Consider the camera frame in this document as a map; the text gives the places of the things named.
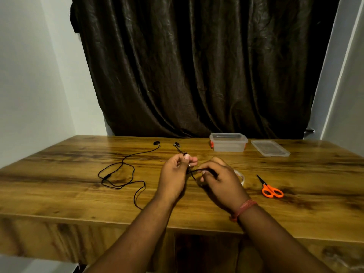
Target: curtain fold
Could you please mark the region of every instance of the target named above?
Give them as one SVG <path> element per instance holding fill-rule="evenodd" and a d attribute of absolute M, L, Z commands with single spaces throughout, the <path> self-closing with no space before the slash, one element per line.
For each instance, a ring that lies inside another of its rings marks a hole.
<path fill-rule="evenodd" d="M 338 3 L 73 0 L 71 17 L 116 135 L 301 139 Z"/>

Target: wooden table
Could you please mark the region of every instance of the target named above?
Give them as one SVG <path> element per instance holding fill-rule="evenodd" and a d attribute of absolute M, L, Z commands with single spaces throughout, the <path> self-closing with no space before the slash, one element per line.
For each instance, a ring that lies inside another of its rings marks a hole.
<path fill-rule="evenodd" d="M 133 196 L 140 187 L 105 188 L 98 172 L 126 155 L 152 150 L 156 139 L 160 149 L 127 160 L 135 166 L 134 179 L 146 182 L 138 198 L 144 207 L 155 193 L 161 166 L 177 152 L 176 139 L 75 136 L 0 169 L 0 253 L 95 261 L 139 214 Z M 214 152 L 208 139 L 177 141 L 201 162 L 218 155 L 242 172 L 250 196 L 337 272 L 346 269 L 335 257 L 351 263 L 363 259 L 362 157 L 323 141 L 276 140 L 289 157 L 263 157 L 250 142 L 241 153 Z M 131 170 L 125 166 L 112 179 L 125 183 Z M 263 197 L 256 174 L 285 196 Z M 260 272 L 262 262 L 242 233 L 190 178 L 151 266 L 166 272 L 176 267 L 179 272 Z"/>

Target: right hand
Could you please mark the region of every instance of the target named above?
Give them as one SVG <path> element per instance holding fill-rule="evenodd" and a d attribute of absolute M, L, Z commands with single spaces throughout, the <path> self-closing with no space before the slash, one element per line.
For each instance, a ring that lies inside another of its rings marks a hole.
<path fill-rule="evenodd" d="M 201 182 L 207 182 L 214 195 L 222 205 L 237 212 L 240 206 L 250 199 L 249 195 L 241 185 L 234 170 L 218 157 L 204 162 L 198 169 L 212 169 L 216 172 L 215 178 L 209 171 L 203 171 Z"/>

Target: scissors blade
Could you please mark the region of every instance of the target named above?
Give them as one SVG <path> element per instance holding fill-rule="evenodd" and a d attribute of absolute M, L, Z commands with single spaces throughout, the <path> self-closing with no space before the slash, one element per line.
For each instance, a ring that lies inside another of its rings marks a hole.
<path fill-rule="evenodd" d="M 260 176 L 259 176 L 258 174 L 257 174 L 257 177 L 259 178 L 259 181 L 260 181 L 262 184 L 265 184 L 265 185 L 267 184 L 267 183 L 265 183 L 265 182 L 263 181 L 263 179 L 261 179 L 261 178 L 260 178 Z"/>

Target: clear plastic container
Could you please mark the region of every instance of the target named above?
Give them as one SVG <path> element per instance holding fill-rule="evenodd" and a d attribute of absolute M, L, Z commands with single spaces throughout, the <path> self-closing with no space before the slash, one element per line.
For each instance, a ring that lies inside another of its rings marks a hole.
<path fill-rule="evenodd" d="M 211 147 L 214 151 L 243 152 L 247 137 L 240 133 L 211 133 Z"/>
<path fill-rule="evenodd" d="M 263 156 L 283 156 L 287 157 L 291 153 L 274 141 L 270 140 L 253 140 L 252 145 Z"/>

